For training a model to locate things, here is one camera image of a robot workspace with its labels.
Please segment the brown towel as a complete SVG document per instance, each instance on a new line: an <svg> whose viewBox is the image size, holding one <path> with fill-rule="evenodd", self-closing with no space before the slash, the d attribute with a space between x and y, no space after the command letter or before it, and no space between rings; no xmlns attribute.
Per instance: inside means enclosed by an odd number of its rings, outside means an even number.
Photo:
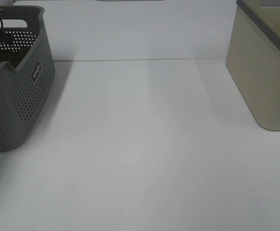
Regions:
<svg viewBox="0 0 280 231"><path fill-rule="evenodd" d="M11 50L0 50L0 63L9 62L13 68L16 68L24 59L30 48L22 48L16 52Z"/></svg>

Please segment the grey perforated plastic basket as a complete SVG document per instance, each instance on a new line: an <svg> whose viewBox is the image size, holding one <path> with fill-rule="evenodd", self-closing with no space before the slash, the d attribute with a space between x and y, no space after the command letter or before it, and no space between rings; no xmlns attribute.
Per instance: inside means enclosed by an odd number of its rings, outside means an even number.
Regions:
<svg viewBox="0 0 280 231"><path fill-rule="evenodd" d="M13 68L0 63L0 152L20 146L33 128L51 89L54 61L38 6L4 6L0 50L30 48Z"/></svg>

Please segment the beige plastic bin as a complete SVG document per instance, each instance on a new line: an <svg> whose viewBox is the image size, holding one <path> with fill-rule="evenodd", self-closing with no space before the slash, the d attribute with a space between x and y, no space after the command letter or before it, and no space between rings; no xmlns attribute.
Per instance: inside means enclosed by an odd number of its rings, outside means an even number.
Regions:
<svg viewBox="0 0 280 231"><path fill-rule="evenodd" d="M239 0L226 66L256 123L280 131L280 0Z"/></svg>

